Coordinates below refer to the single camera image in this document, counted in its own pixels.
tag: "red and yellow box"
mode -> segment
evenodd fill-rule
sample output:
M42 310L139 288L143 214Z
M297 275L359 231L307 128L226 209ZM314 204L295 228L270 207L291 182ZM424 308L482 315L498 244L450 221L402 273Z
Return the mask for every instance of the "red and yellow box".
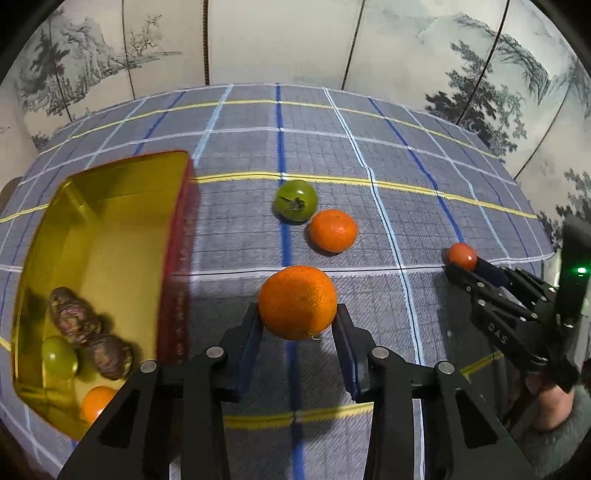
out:
M14 387L20 398L74 439L86 433L80 413L97 385L119 388L78 349L78 374L46 371L41 344L59 335L47 300L68 287L92 305L103 329L146 359L187 358L188 273L199 189L185 151L126 158L70 176L47 208L28 251L14 312Z

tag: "silver rivet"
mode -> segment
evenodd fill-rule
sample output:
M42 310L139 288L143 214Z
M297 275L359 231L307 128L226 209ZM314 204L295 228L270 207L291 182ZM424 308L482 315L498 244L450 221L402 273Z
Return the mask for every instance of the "silver rivet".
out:
M455 372L455 367L450 362L441 362L437 368L442 374L451 375Z
M220 346L211 346L207 349L209 358L220 358L223 355L223 348Z
M371 350L371 354L375 358L386 358L390 354L390 352L388 352L388 349L384 348L383 346L377 346L376 348Z
M142 362L142 364L139 366L139 369L143 373L149 374L150 372L156 370L156 362L154 360L146 360L145 362Z

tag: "green tomato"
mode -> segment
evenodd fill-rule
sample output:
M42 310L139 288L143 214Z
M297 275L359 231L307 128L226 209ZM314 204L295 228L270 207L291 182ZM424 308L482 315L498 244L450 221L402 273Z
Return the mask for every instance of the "green tomato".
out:
M273 208L292 222L305 222L318 207L318 195L314 187L304 180L285 182L275 195Z
M73 378L78 371L76 349L62 337L46 338L41 344L41 358L46 370L63 380Z

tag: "orange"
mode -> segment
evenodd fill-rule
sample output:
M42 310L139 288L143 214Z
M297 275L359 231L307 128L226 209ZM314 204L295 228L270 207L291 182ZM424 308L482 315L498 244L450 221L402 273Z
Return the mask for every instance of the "orange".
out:
M476 267L478 257L470 245L458 242L447 251L447 260L471 272Z
M308 227L310 240L326 252L339 254L355 243L357 223L340 210L317 213Z
M102 385L90 390L82 400L82 414L86 421L92 424L116 393L116 390Z
M258 307L269 331L285 340L305 340L334 320L336 290L322 270L296 265L263 283Z

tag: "gray sleeve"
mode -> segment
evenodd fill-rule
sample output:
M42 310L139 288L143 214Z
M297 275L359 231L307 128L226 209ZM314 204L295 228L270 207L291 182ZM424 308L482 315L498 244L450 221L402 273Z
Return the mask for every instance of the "gray sleeve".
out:
M550 432L526 432L519 447L538 478L555 472L570 460L591 427L591 397L582 385L575 387L573 411Z

